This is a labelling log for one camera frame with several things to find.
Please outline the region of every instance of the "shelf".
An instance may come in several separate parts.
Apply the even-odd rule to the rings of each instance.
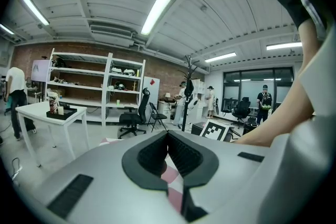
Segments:
[[[108,90],[109,92],[122,92],[122,93],[133,93],[133,94],[140,94],[137,91],[122,91],[122,90]]]
[[[126,80],[141,80],[141,77],[135,77],[135,76],[128,76],[128,75],[122,75],[117,73],[110,73],[110,76],[114,78],[121,78]]]
[[[91,114],[86,113],[86,120],[101,122],[101,115],[91,115]]]
[[[106,122],[119,122],[119,117],[117,116],[108,116]]]
[[[107,56],[76,54],[72,52],[54,52],[52,55],[57,55],[59,58],[69,61],[95,62],[103,65],[107,62]]]
[[[71,87],[71,88],[78,88],[78,89],[86,89],[86,90],[96,90],[101,91],[102,88],[98,87],[90,87],[90,86],[81,86],[81,85],[73,85],[73,84],[64,84],[64,83],[58,83],[53,81],[48,81],[47,84],[49,85],[55,85],[55,86],[62,86],[62,87]]]
[[[86,100],[86,99],[79,99],[79,98],[63,97],[62,99],[59,99],[59,102],[63,102],[67,104],[78,104],[78,105],[83,105],[83,106],[101,106],[101,101]]]
[[[108,108],[121,108],[121,109],[125,107],[130,107],[130,108],[135,108],[135,109],[138,108],[138,105],[135,103],[125,103],[125,102],[120,102],[119,105],[117,105],[116,102],[110,102],[110,103],[107,103],[106,106]]]
[[[143,66],[143,63],[141,62],[133,62],[117,58],[112,58],[112,64],[115,66],[135,68],[135,69],[139,69]]]
[[[61,67],[49,67],[53,71],[59,71],[62,73],[73,73],[73,74],[82,74],[90,76],[99,76],[103,77],[105,72],[102,71],[93,71],[93,70],[84,70],[84,69],[75,69],[75,68],[61,68]]]

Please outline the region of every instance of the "black pants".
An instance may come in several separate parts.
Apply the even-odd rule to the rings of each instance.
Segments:
[[[260,124],[261,119],[266,121],[268,118],[268,110],[259,109],[258,115],[257,115],[257,124]]]
[[[18,106],[27,105],[27,96],[24,90],[16,90],[10,94],[12,97],[11,113],[12,113],[12,126],[14,129],[14,136],[16,138],[20,137],[20,125],[17,119],[17,113],[15,108]],[[35,129],[33,121],[31,119],[25,118],[25,124],[27,131]]]

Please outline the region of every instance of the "white shelving unit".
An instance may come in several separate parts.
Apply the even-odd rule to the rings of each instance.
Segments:
[[[201,95],[201,103],[203,106],[205,106],[205,94],[206,94],[206,85],[205,82],[199,80],[199,79],[193,79],[193,98],[197,97],[198,94]]]
[[[105,71],[94,71],[87,69],[75,69],[75,68],[57,68],[53,67],[53,57],[59,57],[64,61],[80,61],[80,62],[91,62],[98,63],[105,66]],[[139,77],[136,76],[128,76],[125,74],[117,74],[112,73],[111,69],[113,66],[118,68],[125,69],[133,69],[135,73],[139,70]],[[142,98],[142,86],[143,86],[143,77],[144,77],[144,69],[145,69],[145,60],[143,62],[134,62],[123,59],[113,58],[113,54],[109,53],[106,56],[98,56],[98,55],[88,55],[88,54],[76,54],[72,52],[55,52],[55,49],[51,52],[50,60],[49,60],[49,72],[46,78],[46,97],[47,97],[47,88],[48,85],[60,86],[60,87],[71,87],[92,91],[101,91],[101,100],[86,100],[80,98],[69,98],[63,97],[60,99],[60,102],[86,106],[88,108],[94,109],[98,108],[96,111],[90,112],[88,109],[87,112],[87,120],[94,122],[101,122],[102,126],[105,127],[106,122],[119,122],[119,116],[123,112],[127,111],[127,108],[137,109],[141,102]],[[61,73],[73,73],[87,76],[99,76],[103,77],[102,88],[92,87],[92,86],[82,86],[82,85],[74,85],[74,84],[64,84],[59,82],[51,81],[50,75],[52,71],[58,71]],[[123,90],[110,90],[108,86],[111,84],[113,78],[118,78],[120,80],[131,80],[136,81],[136,90],[135,91],[123,91]],[[110,102],[110,94],[111,92],[124,93],[124,94],[136,94],[136,103],[129,102],[121,102],[117,104],[116,102]]]

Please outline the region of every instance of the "gray floor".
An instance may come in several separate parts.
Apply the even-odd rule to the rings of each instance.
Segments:
[[[11,122],[10,114],[4,116],[3,102],[1,103],[0,131],[8,127]],[[41,159],[42,166],[40,168],[36,166],[32,158],[30,157],[24,140],[22,139],[21,141],[16,141],[16,139],[14,138],[12,126],[10,126],[6,131],[0,134],[4,140],[3,145],[0,146],[0,156],[5,164],[8,173],[10,175],[13,174],[12,160],[18,157],[20,159],[20,166],[22,166],[22,170],[16,176],[15,180],[19,183],[21,188],[26,189],[32,194],[34,193],[34,189],[38,187],[38,185],[40,185],[47,177],[67,165],[71,160],[68,153],[66,140],[63,135],[59,134],[57,129],[54,129],[52,131],[57,147],[52,148],[47,126],[39,122],[35,122],[35,125],[37,133],[33,134],[31,132],[28,132],[28,134],[32,142],[33,148]],[[165,125],[167,129],[179,130],[177,126],[174,126],[171,123],[167,123]],[[103,133],[102,127],[99,123],[88,122],[90,147],[94,148],[98,146],[101,141],[106,137],[117,138],[120,132],[120,127],[120,125],[110,124],[107,126],[107,132]],[[149,133],[152,126],[147,127],[146,125],[141,125],[139,128],[143,130],[148,130]],[[160,131],[163,129],[164,128],[158,124],[156,124],[154,128],[155,131]],[[81,122],[75,122],[69,127],[70,140],[76,157],[80,156],[87,150],[82,130],[83,129]],[[133,137],[133,134],[128,134],[123,138],[128,139],[131,137]],[[17,162],[15,161],[14,164],[15,169],[17,169]]]

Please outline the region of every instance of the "cup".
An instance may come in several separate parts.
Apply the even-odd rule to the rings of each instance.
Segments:
[[[59,107],[58,94],[56,92],[48,92],[48,97],[49,97],[50,112],[52,114],[57,114]]]
[[[59,106],[57,109],[58,109],[58,114],[59,115],[64,115],[64,107],[63,106]]]

